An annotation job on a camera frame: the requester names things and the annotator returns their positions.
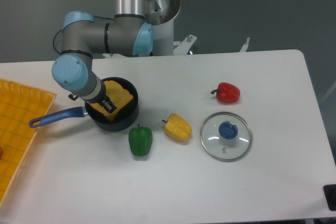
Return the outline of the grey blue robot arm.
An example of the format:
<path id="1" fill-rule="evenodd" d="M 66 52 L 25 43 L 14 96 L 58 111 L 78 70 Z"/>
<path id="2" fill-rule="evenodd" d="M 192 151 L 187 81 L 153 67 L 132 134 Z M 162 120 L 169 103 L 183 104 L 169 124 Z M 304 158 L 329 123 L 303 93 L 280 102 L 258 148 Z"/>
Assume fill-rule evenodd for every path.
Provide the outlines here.
<path id="1" fill-rule="evenodd" d="M 97 23 L 93 15 L 73 11 L 65 16 L 60 56 L 51 73 L 65 90 L 112 113 L 116 106 L 106 86 L 92 71 L 92 55 L 148 55 L 153 49 L 153 28 L 145 17 L 145 0 L 115 0 L 110 23 Z"/>

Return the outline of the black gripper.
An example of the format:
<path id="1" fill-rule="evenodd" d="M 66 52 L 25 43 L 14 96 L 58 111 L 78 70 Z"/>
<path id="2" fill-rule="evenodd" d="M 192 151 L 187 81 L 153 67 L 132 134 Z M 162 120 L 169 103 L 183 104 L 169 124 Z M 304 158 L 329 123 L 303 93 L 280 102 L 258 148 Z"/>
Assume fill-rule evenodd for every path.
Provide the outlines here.
<path id="1" fill-rule="evenodd" d="M 106 95 L 106 91 L 92 91 L 91 93 L 87 92 L 75 92 L 68 95 L 68 98 L 75 101 L 80 98 L 89 103 L 101 103 L 103 104 L 104 109 L 107 112 L 113 112 L 117 107 L 113 104 L 110 98 Z"/>

